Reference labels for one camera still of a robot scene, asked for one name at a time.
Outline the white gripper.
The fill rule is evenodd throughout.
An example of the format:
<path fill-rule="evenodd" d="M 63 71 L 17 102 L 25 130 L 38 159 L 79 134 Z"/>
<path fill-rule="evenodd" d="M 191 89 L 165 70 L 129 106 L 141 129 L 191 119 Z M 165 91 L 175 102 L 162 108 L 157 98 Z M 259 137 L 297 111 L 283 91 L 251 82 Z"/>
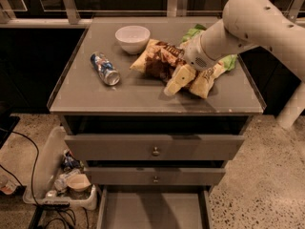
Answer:
<path fill-rule="evenodd" d="M 184 60 L 189 64 L 178 66 L 167 83 L 164 94 L 167 96 L 175 95 L 181 88 L 187 86 L 195 79 L 196 71 L 203 72 L 213 67 L 217 61 L 211 59 L 204 51 L 202 46 L 202 36 L 200 33 L 183 44 Z"/>

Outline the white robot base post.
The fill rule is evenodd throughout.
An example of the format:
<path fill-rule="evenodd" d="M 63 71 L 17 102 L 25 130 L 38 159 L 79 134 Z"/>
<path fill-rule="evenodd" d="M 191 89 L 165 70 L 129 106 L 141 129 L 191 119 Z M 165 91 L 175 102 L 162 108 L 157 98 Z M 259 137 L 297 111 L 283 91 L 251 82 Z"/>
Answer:
<path fill-rule="evenodd" d="M 276 118 L 276 121 L 282 128 L 289 129 L 304 110 L 305 84 L 301 82 Z"/>

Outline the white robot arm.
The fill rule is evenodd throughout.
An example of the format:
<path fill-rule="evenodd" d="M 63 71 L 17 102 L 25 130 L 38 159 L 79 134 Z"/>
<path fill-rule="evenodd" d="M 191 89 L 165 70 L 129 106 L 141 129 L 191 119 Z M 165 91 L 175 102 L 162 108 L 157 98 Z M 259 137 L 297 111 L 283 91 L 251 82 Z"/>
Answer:
<path fill-rule="evenodd" d="M 301 81 L 305 81 L 305 28 L 288 20 L 269 0 L 229 0 L 222 18 L 187 41 L 184 66 L 178 67 L 164 93 L 174 95 L 196 72 L 206 71 L 223 57 L 262 47 Z"/>

